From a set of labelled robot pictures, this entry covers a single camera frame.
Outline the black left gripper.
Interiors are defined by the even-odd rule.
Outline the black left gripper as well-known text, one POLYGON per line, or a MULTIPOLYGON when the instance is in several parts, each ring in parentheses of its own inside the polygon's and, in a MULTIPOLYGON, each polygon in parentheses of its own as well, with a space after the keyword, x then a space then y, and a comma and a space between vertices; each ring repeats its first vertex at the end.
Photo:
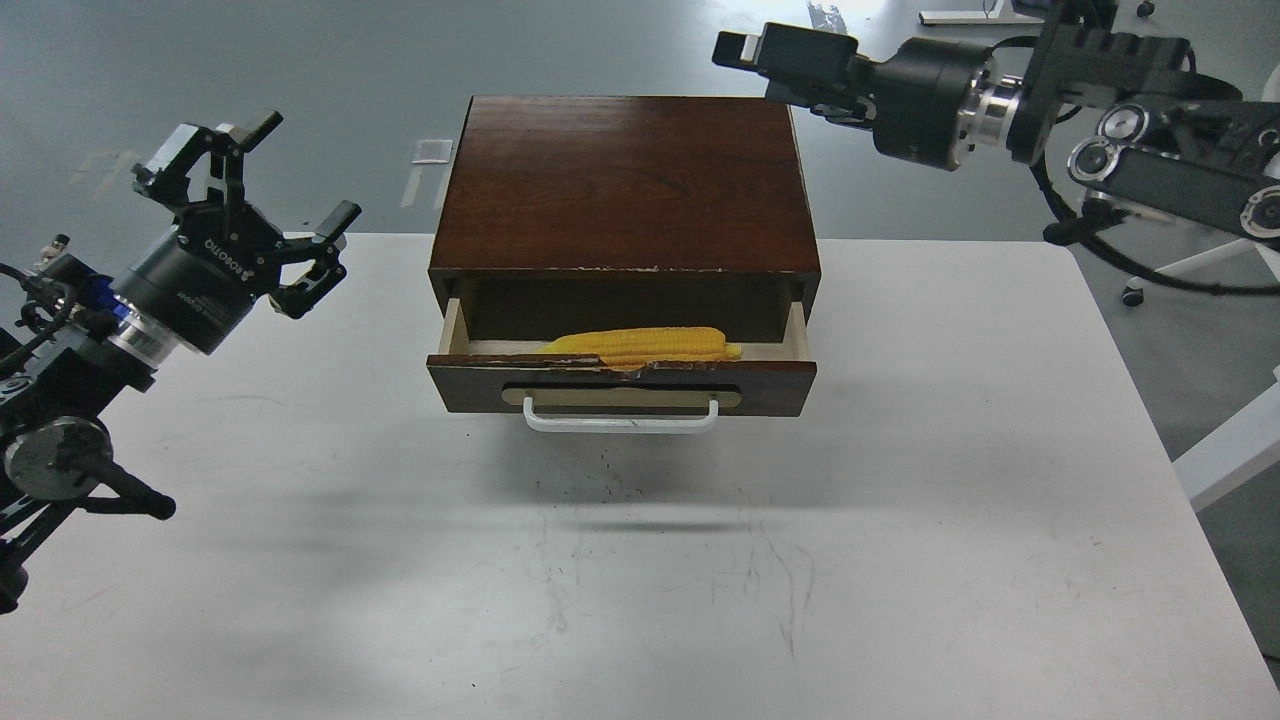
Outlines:
POLYGON ((311 236, 276 242, 269 266, 218 242, 250 240, 260 215, 246 200, 244 159, 283 120, 269 110, 247 127, 183 123, 131 169, 133 191, 164 206, 175 225, 111 282, 113 291, 201 354, 212 354, 268 291, 276 313, 301 319, 346 278, 346 231, 364 211, 356 202, 339 202, 311 236), (303 261, 311 264, 297 281, 279 284, 278 268, 303 261))

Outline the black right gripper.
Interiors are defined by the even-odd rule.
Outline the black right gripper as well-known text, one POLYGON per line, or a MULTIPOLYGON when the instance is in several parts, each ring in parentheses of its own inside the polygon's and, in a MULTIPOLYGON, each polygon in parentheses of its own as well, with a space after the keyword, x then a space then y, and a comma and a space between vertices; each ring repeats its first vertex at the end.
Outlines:
POLYGON ((858 58, 851 36, 767 23, 758 35, 721 31, 712 63, 765 78, 771 101, 870 131, 887 158, 955 170, 960 113, 991 55, 983 45, 910 38, 891 58, 873 61, 858 58))

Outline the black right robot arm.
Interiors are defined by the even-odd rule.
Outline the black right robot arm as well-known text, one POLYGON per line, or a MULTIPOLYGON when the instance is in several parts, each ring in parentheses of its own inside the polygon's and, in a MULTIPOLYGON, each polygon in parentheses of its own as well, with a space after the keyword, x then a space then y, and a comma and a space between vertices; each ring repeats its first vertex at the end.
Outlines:
POLYGON ((1212 296, 1274 297, 1275 284, 1211 284, 1147 266, 1102 238, 1133 217, 1170 217, 1277 249, 1277 104, 1201 74, 1179 37, 1120 33, 1114 1, 1016 1, 1039 32, 1020 76, 996 46, 910 38, 873 61, 847 35, 769 23, 723 31, 713 61, 768 82, 765 96, 870 133, 878 152, 955 170, 975 146, 1029 167, 1053 223, 1044 241, 1082 246, 1139 282, 1212 296))

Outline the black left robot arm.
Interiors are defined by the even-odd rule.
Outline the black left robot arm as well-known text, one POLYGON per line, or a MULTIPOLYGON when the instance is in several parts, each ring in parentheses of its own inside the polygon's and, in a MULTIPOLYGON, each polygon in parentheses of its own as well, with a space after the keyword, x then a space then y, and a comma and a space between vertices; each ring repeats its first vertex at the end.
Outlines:
POLYGON ((346 278, 344 233, 360 215, 339 202, 316 231, 289 237, 246 197, 244 159, 282 123, 184 123, 133 168, 134 191, 172 224, 119 277, 96 272, 56 236, 31 269, 3 266, 26 300, 3 334, 1 610, 29 582, 26 560, 78 510, 166 520, 173 498, 114 459, 102 411, 146 391, 177 347, 211 354, 260 299, 298 319, 346 278))

